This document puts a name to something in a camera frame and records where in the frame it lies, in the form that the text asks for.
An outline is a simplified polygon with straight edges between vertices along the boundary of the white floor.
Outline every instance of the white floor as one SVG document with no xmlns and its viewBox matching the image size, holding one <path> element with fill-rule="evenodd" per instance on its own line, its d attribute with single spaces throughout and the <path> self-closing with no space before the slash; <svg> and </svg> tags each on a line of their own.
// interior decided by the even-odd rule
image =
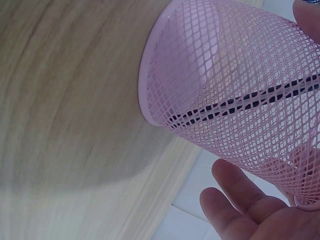
<svg viewBox="0 0 320 240">
<path fill-rule="evenodd" d="M 263 9 L 294 21 L 294 0 L 264 0 Z M 152 240 L 219 240 L 219 236 L 203 214 L 199 195 L 207 187 L 219 188 L 211 175 L 211 166 L 217 157 L 202 151 L 186 181 L 173 201 Z M 287 199 L 270 183 L 247 173 L 266 194 Z"/>
</svg>

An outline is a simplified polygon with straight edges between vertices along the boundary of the light wood surface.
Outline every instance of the light wood surface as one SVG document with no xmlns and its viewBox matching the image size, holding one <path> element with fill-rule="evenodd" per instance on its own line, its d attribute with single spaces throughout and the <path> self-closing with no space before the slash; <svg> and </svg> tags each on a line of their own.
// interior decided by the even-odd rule
<svg viewBox="0 0 320 240">
<path fill-rule="evenodd" d="M 168 3 L 0 1 L 1 240 L 150 239 L 199 152 L 138 105 Z"/>
</svg>

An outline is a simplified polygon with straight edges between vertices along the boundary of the hand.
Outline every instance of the hand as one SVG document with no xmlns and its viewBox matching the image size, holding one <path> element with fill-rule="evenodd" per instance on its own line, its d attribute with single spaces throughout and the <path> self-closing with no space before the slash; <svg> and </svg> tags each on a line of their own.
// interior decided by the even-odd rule
<svg viewBox="0 0 320 240">
<path fill-rule="evenodd" d="M 304 33 L 320 44 L 320 4 L 295 0 L 293 15 Z"/>
<path fill-rule="evenodd" d="M 265 195 L 223 159 L 213 164 L 212 174 L 230 201 L 218 189 L 207 188 L 200 203 L 222 240 L 320 239 L 320 211 L 306 212 Z"/>
</svg>

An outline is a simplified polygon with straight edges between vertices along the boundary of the pink plastic mesh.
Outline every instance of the pink plastic mesh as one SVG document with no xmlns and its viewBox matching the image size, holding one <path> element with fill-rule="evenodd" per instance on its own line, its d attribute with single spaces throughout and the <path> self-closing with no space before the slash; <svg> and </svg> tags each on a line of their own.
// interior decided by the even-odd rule
<svg viewBox="0 0 320 240">
<path fill-rule="evenodd" d="M 319 72 L 319 45 L 295 23 L 231 0 L 186 0 L 154 48 L 148 107 L 159 125 L 308 206 L 320 200 Z"/>
</svg>

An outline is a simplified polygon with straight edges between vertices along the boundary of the finger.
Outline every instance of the finger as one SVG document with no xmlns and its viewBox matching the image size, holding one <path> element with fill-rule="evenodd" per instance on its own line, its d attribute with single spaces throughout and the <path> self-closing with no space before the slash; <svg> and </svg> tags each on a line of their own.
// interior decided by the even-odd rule
<svg viewBox="0 0 320 240">
<path fill-rule="evenodd" d="M 295 202 L 295 197 L 291 193 L 289 193 L 287 191 L 284 191 L 279 187 L 277 187 L 277 189 L 279 190 L 280 193 L 282 193 L 286 197 L 286 199 L 288 199 L 288 202 L 289 202 L 291 207 L 296 207 L 297 206 L 296 202 Z"/>
<path fill-rule="evenodd" d="M 203 190 L 200 204 L 206 218 L 223 240 L 248 240 L 258 227 L 239 213 L 216 188 Z"/>
<path fill-rule="evenodd" d="M 288 207 L 282 200 L 265 195 L 240 168 L 223 159 L 213 164 L 212 174 L 238 211 L 257 224 Z"/>
<path fill-rule="evenodd" d="M 320 5 L 295 0 L 292 9 L 299 27 L 320 44 Z"/>
</svg>

